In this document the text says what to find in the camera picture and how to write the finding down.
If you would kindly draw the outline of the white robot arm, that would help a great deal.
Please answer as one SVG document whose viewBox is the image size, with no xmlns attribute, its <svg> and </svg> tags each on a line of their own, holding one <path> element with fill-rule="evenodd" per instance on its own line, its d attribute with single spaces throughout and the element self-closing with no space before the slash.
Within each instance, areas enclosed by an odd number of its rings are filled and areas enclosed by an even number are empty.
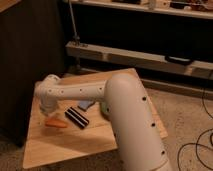
<svg viewBox="0 0 213 171">
<path fill-rule="evenodd" d="M 173 171 L 160 133 L 152 117 L 141 81 L 117 73 L 106 81 L 61 85 L 56 75 L 47 76 L 35 89 L 45 114 L 57 109 L 59 100 L 103 101 L 126 171 Z"/>
</svg>

